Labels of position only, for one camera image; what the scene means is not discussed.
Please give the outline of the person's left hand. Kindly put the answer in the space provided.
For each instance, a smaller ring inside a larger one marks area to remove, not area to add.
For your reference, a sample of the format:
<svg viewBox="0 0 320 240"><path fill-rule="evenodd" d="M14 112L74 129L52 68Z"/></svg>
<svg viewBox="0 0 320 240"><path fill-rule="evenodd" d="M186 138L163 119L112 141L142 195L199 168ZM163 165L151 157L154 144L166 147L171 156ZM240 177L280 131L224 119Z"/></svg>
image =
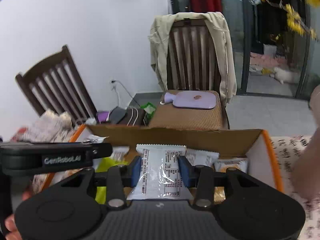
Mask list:
<svg viewBox="0 0 320 240"><path fill-rule="evenodd" d="M34 194L33 189L31 186L27 187L25 191L22 193L22 201L25 201L32 197ZM15 223L15 215L10 215L5 220L5 227L9 230L9 233L6 234L5 239L6 240L22 240L22 236L20 232L17 229L16 223Z"/></svg>

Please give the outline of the person's right forearm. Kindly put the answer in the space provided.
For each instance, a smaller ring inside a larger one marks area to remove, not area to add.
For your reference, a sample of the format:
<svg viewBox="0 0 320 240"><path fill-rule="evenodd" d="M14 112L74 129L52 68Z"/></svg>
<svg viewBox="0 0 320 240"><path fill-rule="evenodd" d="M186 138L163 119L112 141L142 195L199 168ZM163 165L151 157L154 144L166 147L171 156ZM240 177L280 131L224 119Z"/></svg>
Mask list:
<svg viewBox="0 0 320 240"><path fill-rule="evenodd" d="M320 162L320 130L319 130L319 86L317 86L309 102L317 129L306 146L303 154L295 162L291 173L291 181L295 191L304 199L314 199L319 194L319 162Z"/></svg>

